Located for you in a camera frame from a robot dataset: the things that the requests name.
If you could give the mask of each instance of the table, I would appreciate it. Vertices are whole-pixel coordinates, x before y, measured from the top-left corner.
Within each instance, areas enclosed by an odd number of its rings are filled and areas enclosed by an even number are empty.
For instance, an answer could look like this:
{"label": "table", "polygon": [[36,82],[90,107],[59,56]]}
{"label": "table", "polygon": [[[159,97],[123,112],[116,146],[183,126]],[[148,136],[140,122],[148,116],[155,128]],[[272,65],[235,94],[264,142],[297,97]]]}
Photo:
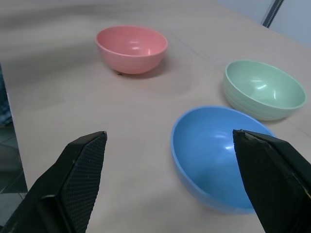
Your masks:
{"label": "table", "polygon": [[[152,27],[169,40],[164,63],[138,77],[101,61],[97,32]],[[215,0],[8,0],[0,9],[0,61],[27,185],[67,143],[105,130],[100,191],[88,233],[263,233],[256,215],[220,215],[180,184],[170,152],[177,118],[200,105],[229,106],[225,65],[267,62],[310,92],[311,50],[219,6]],[[311,104],[265,122],[311,161]]]}

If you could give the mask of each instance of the blue bowl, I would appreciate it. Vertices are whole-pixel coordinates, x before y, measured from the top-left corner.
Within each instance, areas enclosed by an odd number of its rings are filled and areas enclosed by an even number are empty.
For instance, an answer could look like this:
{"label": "blue bowl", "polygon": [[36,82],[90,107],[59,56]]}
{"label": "blue bowl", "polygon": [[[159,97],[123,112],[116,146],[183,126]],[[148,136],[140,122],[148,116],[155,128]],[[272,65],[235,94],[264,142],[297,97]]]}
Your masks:
{"label": "blue bowl", "polygon": [[204,106],[186,112],[177,120],[171,148],[177,175],[198,200],[228,214],[248,214],[254,209],[235,155],[234,129],[275,136],[244,113]]}

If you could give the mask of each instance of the tabletop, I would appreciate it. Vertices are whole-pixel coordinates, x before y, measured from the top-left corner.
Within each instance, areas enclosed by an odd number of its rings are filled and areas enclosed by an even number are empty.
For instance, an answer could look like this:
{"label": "tabletop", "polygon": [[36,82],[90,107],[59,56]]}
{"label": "tabletop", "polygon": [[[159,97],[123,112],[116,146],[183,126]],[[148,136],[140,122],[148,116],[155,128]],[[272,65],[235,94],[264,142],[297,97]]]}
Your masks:
{"label": "tabletop", "polygon": [[[102,62],[96,34],[136,24],[163,33],[164,62],[119,76]],[[227,63],[252,59],[298,79],[310,95],[311,50],[219,6],[215,0],[5,0],[0,62],[27,186],[67,143],[107,131],[100,191],[88,233],[263,233],[256,215],[231,216],[198,203],[172,164],[170,134],[185,111],[229,106]],[[311,108],[264,122],[311,161]]]}

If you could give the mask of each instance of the bowl rim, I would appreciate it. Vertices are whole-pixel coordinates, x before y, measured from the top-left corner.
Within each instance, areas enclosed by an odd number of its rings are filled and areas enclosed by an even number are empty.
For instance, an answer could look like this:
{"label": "bowl rim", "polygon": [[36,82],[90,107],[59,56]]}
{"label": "bowl rim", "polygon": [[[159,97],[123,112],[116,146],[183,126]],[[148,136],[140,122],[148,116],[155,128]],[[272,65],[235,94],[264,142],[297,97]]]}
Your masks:
{"label": "bowl rim", "polygon": [[[294,80],[294,82],[296,82],[298,84],[298,86],[300,87],[300,89],[302,90],[303,94],[304,94],[304,100],[303,102],[300,104],[300,105],[297,105],[295,107],[278,107],[278,106],[275,106],[275,105],[271,105],[271,104],[267,104],[267,103],[264,103],[262,101],[259,101],[257,99],[254,99],[252,97],[250,97],[249,95],[245,94],[244,92],[242,92],[239,88],[237,88],[234,83],[231,81],[231,79],[229,78],[229,75],[228,75],[228,68],[230,65],[234,64],[234,63],[237,63],[237,62],[253,62],[253,63],[259,63],[259,64],[262,64],[262,65],[265,65],[265,66],[268,66],[268,67],[271,67],[273,69],[276,69],[277,71],[285,74],[286,76],[288,76],[290,79]],[[275,109],[281,109],[281,110],[294,110],[294,109],[299,109],[301,108],[306,102],[307,102],[307,92],[306,90],[303,88],[303,86],[300,84],[300,82],[298,82],[293,76],[291,76],[289,73],[285,72],[284,70],[281,70],[277,67],[274,67],[272,65],[269,65],[267,63],[264,63],[264,62],[257,62],[257,61],[254,61],[254,60],[236,60],[236,61],[233,61],[233,62],[230,62],[227,64],[227,66],[225,67],[225,76],[227,78],[227,80],[231,83],[231,85],[233,85],[235,87],[235,89],[237,89],[241,94],[243,94],[244,96],[250,98],[251,100],[257,102],[257,103],[261,103],[265,106],[268,106],[268,107],[272,107],[272,108],[275,108]]]}
{"label": "bowl rim", "polygon": [[196,108],[193,108],[193,109],[190,109],[188,111],[186,111],[184,114],[182,114],[178,119],[177,121],[174,123],[174,126],[172,128],[172,132],[171,132],[171,151],[172,151],[172,155],[173,155],[173,159],[174,159],[174,162],[177,166],[177,168],[179,169],[180,173],[185,177],[185,179],[195,188],[195,190],[197,190],[201,196],[204,196],[205,198],[209,198],[209,199],[212,199],[216,202],[219,202],[221,203],[222,205],[224,206],[227,206],[228,208],[232,208],[232,209],[235,209],[235,210],[238,210],[238,211],[243,211],[243,212],[246,212],[246,213],[253,213],[255,210],[253,207],[251,208],[239,208],[239,207],[236,207],[236,206],[231,206],[231,205],[227,205],[227,204],[224,204],[222,203],[220,200],[218,200],[217,198],[213,197],[211,194],[203,191],[199,186],[197,186],[193,181],[192,179],[190,179],[190,177],[185,173],[185,171],[183,170],[183,168],[181,167],[178,159],[177,159],[177,156],[176,156],[176,153],[175,153],[175,149],[174,149],[174,135],[175,135],[175,130],[176,130],[176,127],[177,125],[179,124],[179,122],[181,121],[181,119],[183,119],[186,115],[188,115],[189,113],[192,113],[194,111],[197,111],[197,110],[200,110],[200,109],[226,109],[226,110],[229,110],[229,111],[232,111],[232,112],[236,112],[238,114],[241,114],[242,116],[245,116],[247,118],[250,118],[251,120],[253,120],[254,122],[258,123],[260,126],[262,126],[263,128],[265,128],[272,137],[276,137],[275,134],[269,130],[268,127],[266,127],[264,124],[262,124],[261,122],[259,122],[258,120],[252,118],[251,116],[245,114],[245,113],[242,113],[238,110],[235,110],[235,109],[232,109],[232,108],[228,108],[228,107],[223,107],[223,106],[218,106],[218,105],[204,105],[204,106],[199,106],[199,107],[196,107]]}
{"label": "bowl rim", "polygon": [[[159,52],[156,52],[154,54],[150,54],[150,55],[129,55],[129,54],[125,54],[125,53],[119,53],[119,52],[114,52],[112,50],[109,50],[107,48],[105,48],[104,46],[102,46],[99,41],[98,41],[98,37],[99,37],[99,34],[102,33],[103,31],[106,31],[108,29],[111,29],[111,28],[121,28],[121,27],[128,27],[128,28],[140,28],[140,29],[145,29],[145,30],[148,30],[148,31],[152,31],[158,35],[160,35],[164,40],[165,40],[165,46],[163,49],[161,49]],[[117,26],[111,26],[111,27],[108,27],[108,28],[105,28],[103,30],[101,30],[99,33],[97,33],[96,35],[96,44],[97,46],[99,46],[101,49],[107,51],[107,52],[110,52],[110,53],[113,53],[115,55],[120,55],[120,56],[125,56],[125,57],[151,57],[151,56],[157,56],[163,52],[165,52],[165,50],[167,49],[168,45],[169,45],[169,42],[167,40],[167,38],[160,32],[156,31],[156,30],[153,30],[151,28],[147,28],[147,27],[142,27],[142,26],[138,26],[138,25],[117,25]]]}

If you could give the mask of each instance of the green bowl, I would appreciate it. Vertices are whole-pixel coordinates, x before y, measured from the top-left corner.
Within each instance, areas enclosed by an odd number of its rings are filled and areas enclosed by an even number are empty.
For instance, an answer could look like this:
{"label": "green bowl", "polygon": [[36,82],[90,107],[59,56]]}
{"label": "green bowl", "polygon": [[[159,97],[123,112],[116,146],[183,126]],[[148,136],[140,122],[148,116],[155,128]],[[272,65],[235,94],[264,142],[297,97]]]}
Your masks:
{"label": "green bowl", "polygon": [[288,73],[249,60],[227,65],[224,92],[235,109],[259,120],[287,117],[307,100],[304,88]]}

